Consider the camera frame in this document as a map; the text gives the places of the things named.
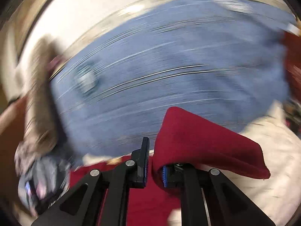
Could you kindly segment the brown wooden headboard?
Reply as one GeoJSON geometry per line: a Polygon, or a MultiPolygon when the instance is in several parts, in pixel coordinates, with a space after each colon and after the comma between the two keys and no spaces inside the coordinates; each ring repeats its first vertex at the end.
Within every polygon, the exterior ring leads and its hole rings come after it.
{"type": "Polygon", "coordinates": [[[24,136],[27,97],[11,103],[1,113],[1,194],[16,192],[17,175],[14,156],[24,136]]]}

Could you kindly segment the red knit sweater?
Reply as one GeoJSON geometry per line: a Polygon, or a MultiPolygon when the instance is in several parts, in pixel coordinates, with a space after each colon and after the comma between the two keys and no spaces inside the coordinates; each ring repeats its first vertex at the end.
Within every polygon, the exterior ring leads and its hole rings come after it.
{"type": "Polygon", "coordinates": [[[165,189],[162,167],[189,163],[228,170],[253,179],[268,179],[261,146],[231,130],[182,108],[166,111],[150,157],[144,189],[130,191],[127,225],[167,225],[172,210],[180,207],[175,189],[165,189]]]}

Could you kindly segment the grey plaid star bedsheet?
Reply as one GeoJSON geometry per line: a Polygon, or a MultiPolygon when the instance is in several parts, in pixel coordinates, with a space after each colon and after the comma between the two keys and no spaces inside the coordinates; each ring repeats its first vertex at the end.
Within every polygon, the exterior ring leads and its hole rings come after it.
{"type": "Polygon", "coordinates": [[[57,145],[41,157],[26,157],[15,152],[15,169],[19,177],[18,196],[35,217],[43,214],[69,186],[73,154],[67,146],[57,145]]]}

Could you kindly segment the blue plaid quilt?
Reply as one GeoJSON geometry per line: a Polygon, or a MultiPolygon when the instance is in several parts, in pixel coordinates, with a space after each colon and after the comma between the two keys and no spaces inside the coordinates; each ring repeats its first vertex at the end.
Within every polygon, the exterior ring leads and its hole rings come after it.
{"type": "Polygon", "coordinates": [[[62,146],[78,159],[130,153],[172,106],[240,132],[289,96],[290,24],[290,12],[248,0],[174,0],[121,24],[50,82],[62,146]]]}

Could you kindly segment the cream leaf-print blanket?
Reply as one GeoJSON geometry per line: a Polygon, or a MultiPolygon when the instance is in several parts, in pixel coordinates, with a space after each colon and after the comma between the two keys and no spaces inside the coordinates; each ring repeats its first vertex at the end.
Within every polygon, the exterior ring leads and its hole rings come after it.
{"type": "Polygon", "coordinates": [[[223,174],[276,225],[292,222],[300,205],[300,139],[285,125],[283,105],[273,101],[240,134],[261,146],[271,176],[256,180],[226,170],[223,174]]]}

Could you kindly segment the beige striped pillow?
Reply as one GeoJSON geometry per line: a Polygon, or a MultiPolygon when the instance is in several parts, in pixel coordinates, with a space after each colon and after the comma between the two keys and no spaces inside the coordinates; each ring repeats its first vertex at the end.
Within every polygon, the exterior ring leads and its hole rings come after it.
{"type": "Polygon", "coordinates": [[[36,42],[27,65],[24,141],[31,153],[48,153],[58,141],[49,97],[48,64],[53,59],[53,55],[52,45],[42,37],[36,42]]]}

